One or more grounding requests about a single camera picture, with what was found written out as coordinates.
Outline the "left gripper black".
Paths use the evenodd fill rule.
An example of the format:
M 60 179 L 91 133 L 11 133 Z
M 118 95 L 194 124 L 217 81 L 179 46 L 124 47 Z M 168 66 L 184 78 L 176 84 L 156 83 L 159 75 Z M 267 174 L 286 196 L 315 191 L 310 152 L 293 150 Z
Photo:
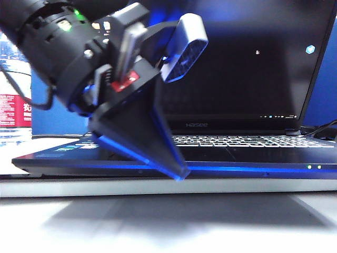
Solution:
M 90 116 L 93 140 L 119 155 L 182 181 L 190 174 L 173 141 L 161 103 L 164 81 L 140 57 L 150 30 L 148 9 L 135 2 L 64 2 L 57 23 L 60 52 L 56 96 L 68 110 Z M 140 113 L 110 113 L 138 109 Z

